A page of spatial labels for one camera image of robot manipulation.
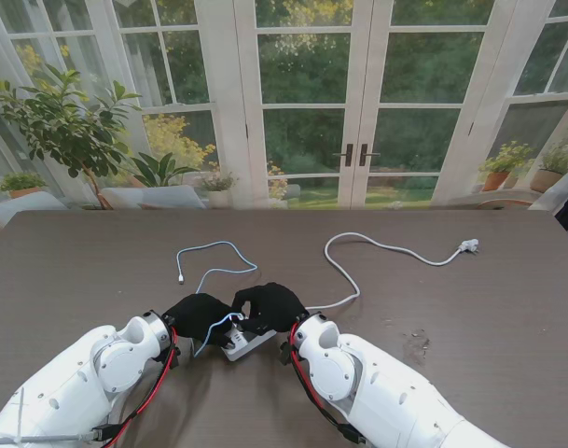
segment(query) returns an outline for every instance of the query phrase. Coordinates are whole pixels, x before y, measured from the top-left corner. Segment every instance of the white cushion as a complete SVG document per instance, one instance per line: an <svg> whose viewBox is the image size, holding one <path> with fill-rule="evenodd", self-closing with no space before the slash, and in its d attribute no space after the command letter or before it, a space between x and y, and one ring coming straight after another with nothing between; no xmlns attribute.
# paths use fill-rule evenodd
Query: white cushion
<svg viewBox="0 0 568 448"><path fill-rule="evenodd" d="M101 194L112 208L141 208L141 204L162 208L205 208L189 185L152 189L102 189Z"/></svg>
<svg viewBox="0 0 568 448"><path fill-rule="evenodd" d="M14 215L23 210L67 210L66 206L45 191L27 194L0 203L0 231Z"/></svg>
<svg viewBox="0 0 568 448"><path fill-rule="evenodd" d="M568 200L568 174L562 177L553 187L545 191L529 210L547 210L557 214Z"/></svg>

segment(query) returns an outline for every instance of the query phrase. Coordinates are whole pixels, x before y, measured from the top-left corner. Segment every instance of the door handle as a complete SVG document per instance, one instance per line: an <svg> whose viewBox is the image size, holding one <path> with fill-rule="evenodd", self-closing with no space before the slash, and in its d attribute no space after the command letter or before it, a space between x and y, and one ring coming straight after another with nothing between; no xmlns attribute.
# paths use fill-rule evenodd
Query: door handle
<svg viewBox="0 0 568 448"><path fill-rule="evenodd" d="M338 152L335 154L331 154L332 156L340 156L340 157L345 157L346 158L346 162L344 162L345 166L352 166L352 154L353 154L353 149L354 149L354 145L352 143L349 143L346 146L346 152Z"/></svg>
<svg viewBox="0 0 568 448"><path fill-rule="evenodd" d="M359 166L365 166L365 164L367 163L367 157L380 156L381 155L379 152L367 152L367 150L368 150L368 144L363 143L362 146L360 147L360 163L359 163Z"/></svg>

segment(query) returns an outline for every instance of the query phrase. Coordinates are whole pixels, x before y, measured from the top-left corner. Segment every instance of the red cable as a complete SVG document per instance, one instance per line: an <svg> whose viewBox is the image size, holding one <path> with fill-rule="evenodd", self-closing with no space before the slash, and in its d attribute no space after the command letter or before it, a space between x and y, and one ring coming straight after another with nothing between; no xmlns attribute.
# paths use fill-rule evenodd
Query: red cable
<svg viewBox="0 0 568 448"><path fill-rule="evenodd" d="M170 369L170 366L172 365L172 359L173 359L173 354L175 353L175 345L178 343L178 335L175 332L174 328L171 328L172 330L172 338L173 338L173 347L174 349L170 352L170 355L168 357L168 361L166 364L166 369L165 371L163 371L163 374L161 375L161 377L159 378L159 381L157 383L157 386L155 387L155 389L153 389L153 392L151 393L151 395L149 396L149 398L145 401L145 404L143 404L143 406L141 406L141 409L138 410L138 412L136 413L136 415L139 415L144 408L146 408L148 406L148 404L151 402L151 400L153 399L153 397L155 397L155 394L157 393L157 391L159 390L159 387L161 386L161 383L163 383L163 379L165 378L165 375L167 374L168 370ZM128 424L132 421L132 419L127 420L126 422L124 422L124 426L122 427L122 429L119 431L119 433L116 435L116 437L110 441L107 445L104 445L104 448L109 448L110 446L112 446L114 443L116 443L118 441L118 439L122 436L122 434L124 433L124 431L126 430L126 428L128 427Z"/></svg>
<svg viewBox="0 0 568 448"><path fill-rule="evenodd" d="M172 335L173 335L173 345L175 346L178 342L178 336L176 335L175 329L173 329L173 328L172 328ZM175 350L172 350L170 352L170 356L168 357L168 362L167 362L167 368L165 369L165 371L163 371L161 378L159 378L159 381L157 383L157 387L155 387L155 389L153 390L153 392L151 393L151 395L149 396L149 398L147 399L145 404L143 406L141 406L141 409L139 409L138 412L136 413L137 415L140 414L148 406L148 404L151 402L153 397L155 397L155 394L157 394L157 391L159 390L161 383L163 383L163 380L165 379L165 375L167 375L168 370L170 369L170 366L172 365L172 359L173 359L174 353L175 353Z"/></svg>
<svg viewBox="0 0 568 448"><path fill-rule="evenodd" d="M293 341L292 339L294 338L294 334L296 333L296 328L298 327L298 323L294 324L292 326L292 329L290 330L290 345L293 345ZM304 370L302 369L302 367L300 367L300 361L298 360L298 356L296 351L292 350L291 352L292 354L292 362L294 362L294 364L296 365L296 367L298 367L298 370L300 372L300 376L302 377L302 382L309 388L309 390L311 391L311 395L314 398L314 400L317 403L317 406L319 406L319 408L323 409L323 404L321 404L321 400L319 400L318 398L318 394L317 392L314 390L314 388L312 387L312 383L311 381L306 377L306 373L304 372Z"/></svg>

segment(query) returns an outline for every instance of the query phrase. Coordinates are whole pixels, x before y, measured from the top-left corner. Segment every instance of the blue cable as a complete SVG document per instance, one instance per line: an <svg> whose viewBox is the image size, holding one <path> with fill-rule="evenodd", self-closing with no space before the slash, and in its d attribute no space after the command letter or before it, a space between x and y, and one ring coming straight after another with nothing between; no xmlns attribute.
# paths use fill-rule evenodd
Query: blue cable
<svg viewBox="0 0 568 448"><path fill-rule="evenodd" d="M184 284L184 275L182 274L182 265L180 264L180 256L182 254L184 254L185 252L190 252L190 251L193 251L193 250L206 249L208 247L213 247L214 245L230 245L236 251L236 254L238 254L238 257L240 257L242 261L244 261L247 265L249 265L250 268L249 269L243 269L243 270L240 270L240 271L232 271L230 269L221 269L221 268L210 269L209 271L207 271L202 276L201 282L199 283L199 287L197 287L196 294L199 294L199 292L201 291L201 288L202 288L202 284L205 281L205 277L207 275L209 275L210 273L251 273L252 271L256 271L258 269L258 266L256 266L252 261L249 261L248 259L246 259L244 257L244 255L241 254L240 250L238 250L238 247L236 247L236 245L234 245L230 241L215 241L214 243L210 243L208 245L197 245L195 247L187 247L186 249L181 249L181 250L178 251L178 253L175 256L175 261L178 265L178 273L179 273L178 282L180 283L180 285ZM194 354L194 357L197 357L197 355L201 352L201 350L203 348L205 348L205 345L209 341L209 336L211 336L211 330L213 329L213 327L216 327L218 325L223 324L228 319L231 320L231 318L233 316L236 316L239 319L244 319L244 316L241 313L229 313L223 319L221 319L219 322L215 322L214 324L212 324L211 327L209 327L209 329L207 330L207 336L205 337L205 340L202 343L201 348L199 348L199 350L197 350L197 352Z"/></svg>
<svg viewBox="0 0 568 448"><path fill-rule="evenodd" d="M175 256L175 261L178 264L178 273L179 273L178 281L180 282L180 285L184 284L184 275L182 274L182 266L180 265L180 256L185 252L190 252L192 250L206 249L208 247L213 247L214 245L230 245L236 251L238 257L240 257L242 261L244 261L247 265L249 265L250 268L241 271L232 271L230 269L220 269L220 268L210 269L202 276L201 282L199 283L199 287L197 287L196 294L199 294L202 288L202 284L205 281L205 277L210 273L251 273L252 271L256 271L258 269L258 266L256 266L253 262L246 259L244 255L240 253L238 247L236 247L233 243L229 241L215 241L214 243L210 243L208 245L197 245L195 247L187 247L186 249L181 249L180 251L178 251L178 253Z"/></svg>
<svg viewBox="0 0 568 448"><path fill-rule="evenodd" d="M199 350L197 350L197 352L194 354L194 357L197 357L199 355L199 353L202 351L202 349L205 348L205 345L209 342L209 336L211 336L211 330L213 329L213 327L217 327L218 325L223 324L228 319L231 320L231 318L234 317L234 316L238 317L239 319L244 319L244 315L242 313L229 313L223 319L221 319L219 322L215 322L214 324L211 324L211 327L209 327L209 329L207 330L207 337L205 338L205 340L202 343Z"/></svg>

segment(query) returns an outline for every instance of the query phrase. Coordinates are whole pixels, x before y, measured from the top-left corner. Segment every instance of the brown table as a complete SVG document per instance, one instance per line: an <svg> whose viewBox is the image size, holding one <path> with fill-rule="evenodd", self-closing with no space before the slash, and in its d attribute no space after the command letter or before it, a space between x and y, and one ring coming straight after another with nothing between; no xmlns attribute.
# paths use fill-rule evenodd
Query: brown table
<svg viewBox="0 0 568 448"><path fill-rule="evenodd" d="M500 441L568 447L568 235L549 214L528 211L21 213L0 238L0 410L87 330L167 309L210 267L242 267L227 247L198 252L185 258L182 287L176 249L228 239L258 264L260 273L209 278L204 290L223 301L276 281L306 305L326 304L351 292L323 257L342 231L431 259L478 238L478 256L443 268L336 244L332 255L363 295L327 315L405 360ZM277 347L271 340L236 363L215 348L193 362L183 356L122 446L349 446L279 363Z"/></svg>

